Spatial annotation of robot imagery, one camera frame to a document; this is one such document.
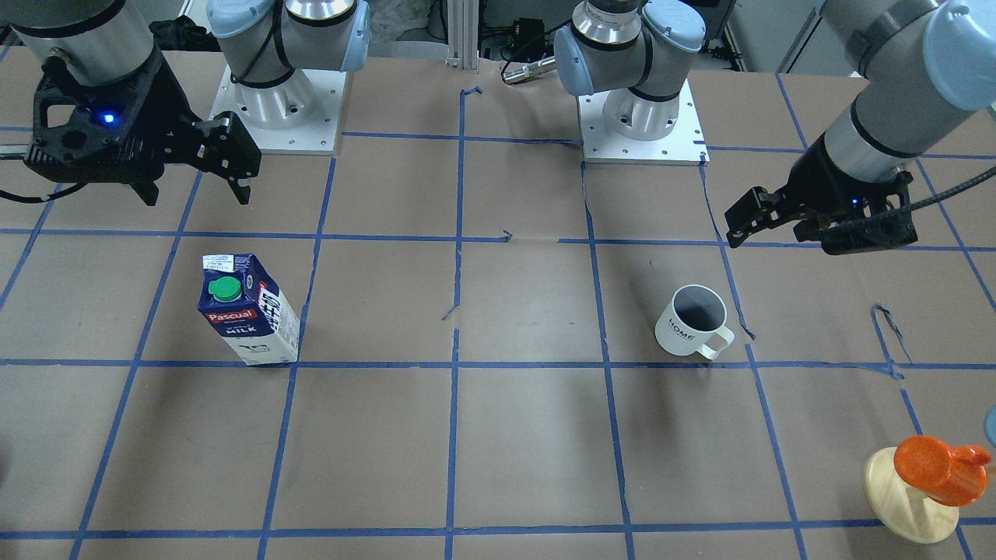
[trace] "cable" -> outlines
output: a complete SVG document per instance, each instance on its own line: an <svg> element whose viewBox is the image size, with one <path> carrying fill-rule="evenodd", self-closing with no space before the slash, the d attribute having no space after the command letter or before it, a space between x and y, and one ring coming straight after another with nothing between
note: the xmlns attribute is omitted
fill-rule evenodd
<svg viewBox="0 0 996 560"><path fill-rule="evenodd" d="M564 20L563 22L559 23L558 25L555 25L554 27L551 27L549 30L544 31L543 35L537 35L536 37L533 37L529 41L526 41L525 43L523 43L523 45L521 47L519 47L514 52L512 52L512 54L509 55L508 59L506 59L505 66L502 67L501 73L499 74L499 76L501 76L501 81L504 82L504 84L506 86L515 86L515 84L509 84L508 82L505 82L505 73L508 72L508 67L512 65L512 61L515 59L515 57L518 56L520 53L522 53L522 51L524 51L526 49L526 47L532 45L537 40L539 40L539 39L545 39L547 35L550 35L551 33L557 31L558 29L564 27L565 25L567 25L569 23L571 23L571 20Z"/></svg>
<svg viewBox="0 0 996 560"><path fill-rule="evenodd" d="M988 170L983 171L982 173L975 175L974 177L966 180L965 182L957 186L951 187L945 190L944 192L935 194L933 196L930 196L929 198L924 198L923 200L914 202L913 204L907 204L906 206L901 206L899 208L896 208L895 210L889 210L881 214L875 214L874 216L868 216L857 220L847 221L835 225L833 227L826 227L819 230L817 233L822 235L827 233L844 233L848 231L854 231L856 229L862 229L866 226L873 225L897 216L906 215L913 212L914 210L919 210L920 208L925 208L932 204L936 204L937 202L940 202L942 200L946 200L954 196L955 194L964 192L979 183L991 179L994 176L996 176L996 166L990 167Z"/></svg>
<svg viewBox="0 0 996 560"><path fill-rule="evenodd" d="M235 77L234 73L231 75L232 84L239 84L245 80L245 77L249 76L252 69L256 67L256 63L259 62L259 59L263 58L263 53L266 52L266 48L270 46L270 41L273 39L273 35L277 32L277 26L280 25L280 13L283 9L283 4L273 7L273 22L270 24L270 31L267 32L266 39L263 40L263 44L260 46L259 50L256 51L256 55L253 56L252 62L249 63L249 67L246 68L245 73L238 78Z"/></svg>
<svg viewBox="0 0 996 560"><path fill-rule="evenodd" d="M14 202L20 202L22 204L44 204L50 200L58 200L65 196L69 196L74 192L77 192L81 188L87 186L87 183L78 182L73 186L65 189L53 192L52 194L46 194L45 196L21 196L20 194L14 194L13 192L7 192L6 190L0 190L0 198L5 198Z"/></svg>

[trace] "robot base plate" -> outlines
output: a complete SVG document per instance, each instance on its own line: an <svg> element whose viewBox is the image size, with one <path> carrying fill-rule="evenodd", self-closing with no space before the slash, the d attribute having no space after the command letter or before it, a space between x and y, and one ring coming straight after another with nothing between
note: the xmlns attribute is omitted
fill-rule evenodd
<svg viewBox="0 0 996 560"><path fill-rule="evenodd" d="M337 153L348 73L328 70L305 70L304 73L311 81L318 101L306 121L287 129L262 129L246 120L242 121L263 153ZM240 114L239 104L235 100L235 88L232 87L231 71L227 67L221 76L221 85L218 86L218 95L211 106L211 115L223 111Z"/></svg>
<svg viewBox="0 0 996 560"><path fill-rule="evenodd" d="M702 125L699 123L687 81L681 87L681 113L674 122L674 130L660 140L628 139L607 127L602 117L602 107L609 93L601 92L578 98L585 161L660 165L699 165L704 158L709 161Z"/></svg>

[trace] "blue joint cap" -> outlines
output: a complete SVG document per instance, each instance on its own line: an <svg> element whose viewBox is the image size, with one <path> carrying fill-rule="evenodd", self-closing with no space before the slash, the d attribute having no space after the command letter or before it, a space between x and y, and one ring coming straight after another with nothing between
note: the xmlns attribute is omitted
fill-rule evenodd
<svg viewBox="0 0 996 560"><path fill-rule="evenodd" d="M357 13L353 18L353 29L350 30L350 42L343 55L343 72L359 72L367 65L367 52L371 45L370 5L366 0L359 0Z"/></svg>
<svg viewBox="0 0 996 560"><path fill-rule="evenodd" d="M218 39L234 37L266 17L274 4L274 0L209 0L207 21L211 24L211 33Z"/></svg>
<svg viewBox="0 0 996 560"><path fill-rule="evenodd" d="M996 407L989 411L986 415L986 437L989 438L989 444L996 447Z"/></svg>
<svg viewBox="0 0 996 560"><path fill-rule="evenodd" d="M585 55L570 29L562 27L554 35L554 56L557 58L557 73L567 93L575 97L595 93Z"/></svg>
<svg viewBox="0 0 996 560"><path fill-rule="evenodd" d="M976 112L996 102L996 2L948 0L930 16L923 62L937 92Z"/></svg>
<svg viewBox="0 0 996 560"><path fill-rule="evenodd" d="M697 53L705 41L705 21L688 4L678 0L650 0L643 6L643 21L661 40L686 53Z"/></svg>

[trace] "green cap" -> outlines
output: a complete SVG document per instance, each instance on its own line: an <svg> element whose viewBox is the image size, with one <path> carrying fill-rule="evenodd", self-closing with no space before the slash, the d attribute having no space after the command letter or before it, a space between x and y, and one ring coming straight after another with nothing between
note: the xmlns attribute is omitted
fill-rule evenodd
<svg viewBox="0 0 996 560"><path fill-rule="evenodd" d="M207 293L222 303L230 302L242 295L242 282L234 276L222 276L207 285Z"/></svg>

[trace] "orange object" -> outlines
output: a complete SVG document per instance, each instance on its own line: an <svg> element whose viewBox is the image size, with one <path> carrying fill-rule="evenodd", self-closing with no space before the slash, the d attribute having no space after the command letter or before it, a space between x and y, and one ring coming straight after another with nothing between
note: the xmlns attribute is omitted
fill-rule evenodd
<svg viewBox="0 0 996 560"><path fill-rule="evenodd" d="M902 480L941 505L961 507L986 489L985 465L993 460L979 445L952 447L929 435L916 435L895 450L892 462Z"/></svg>

